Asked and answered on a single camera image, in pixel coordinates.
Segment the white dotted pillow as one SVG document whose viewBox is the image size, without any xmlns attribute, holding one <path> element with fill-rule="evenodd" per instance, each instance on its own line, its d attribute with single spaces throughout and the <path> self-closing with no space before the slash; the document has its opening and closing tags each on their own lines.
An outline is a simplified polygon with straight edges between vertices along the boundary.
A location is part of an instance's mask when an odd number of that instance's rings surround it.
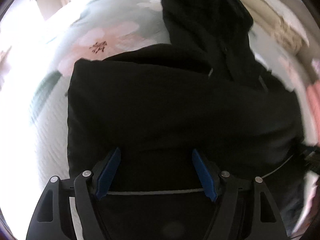
<svg viewBox="0 0 320 240">
<path fill-rule="evenodd" d="M 301 24 L 298 17 L 293 13 L 293 11 L 282 3 L 280 0 L 264 0 L 271 8 L 284 20 L 284 22 L 294 30 L 306 43 L 307 46 L 310 45 L 306 31 Z"/>
</svg>

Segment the pink lace folded blanket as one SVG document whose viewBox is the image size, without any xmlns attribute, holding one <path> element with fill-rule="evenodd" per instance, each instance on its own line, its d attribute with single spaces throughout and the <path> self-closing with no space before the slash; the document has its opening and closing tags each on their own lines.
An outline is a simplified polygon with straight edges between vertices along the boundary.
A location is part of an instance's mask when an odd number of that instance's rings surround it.
<svg viewBox="0 0 320 240">
<path fill-rule="evenodd" d="M 311 66 L 317 74 L 317 80 L 306 88 L 308 103 L 311 108 L 315 126 L 317 129 L 317 138 L 319 145 L 319 132 L 320 132 L 320 104 L 319 104 L 319 59 L 312 59 Z"/>
</svg>

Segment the floral green bedspread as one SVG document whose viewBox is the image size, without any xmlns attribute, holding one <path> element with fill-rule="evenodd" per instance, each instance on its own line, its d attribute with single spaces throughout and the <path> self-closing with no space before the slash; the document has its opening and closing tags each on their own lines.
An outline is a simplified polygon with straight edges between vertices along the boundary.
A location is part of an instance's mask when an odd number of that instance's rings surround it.
<svg viewBox="0 0 320 240">
<path fill-rule="evenodd" d="M 15 239 L 291 239 L 310 131 L 278 0 L 78 0 L 2 20 Z"/>
</svg>

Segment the black hooded winter jacket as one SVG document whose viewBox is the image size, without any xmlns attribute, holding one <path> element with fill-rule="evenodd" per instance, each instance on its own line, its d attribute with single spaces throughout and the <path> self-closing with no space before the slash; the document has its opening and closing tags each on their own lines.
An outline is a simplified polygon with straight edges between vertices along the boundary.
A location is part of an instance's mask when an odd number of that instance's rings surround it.
<svg viewBox="0 0 320 240">
<path fill-rule="evenodd" d="M 110 239 L 204 239 L 216 204 L 193 153 L 264 179 L 289 237 L 304 202 L 304 127 L 295 92 L 258 62 L 240 0 L 161 0 L 168 44 L 75 62 L 68 90 L 71 177 L 115 150 L 97 203 Z"/>
</svg>

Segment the beige folded quilt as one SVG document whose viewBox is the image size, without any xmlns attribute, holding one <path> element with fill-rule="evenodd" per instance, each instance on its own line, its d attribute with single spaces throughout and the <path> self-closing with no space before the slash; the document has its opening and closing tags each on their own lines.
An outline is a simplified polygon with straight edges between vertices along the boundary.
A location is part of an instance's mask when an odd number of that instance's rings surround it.
<svg viewBox="0 0 320 240">
<path fill-rule="evenodd" d="M 240 0 L 260 25 L 279 45 L 296 55 L 306 44 L 264 0 Z"/>
</svg>

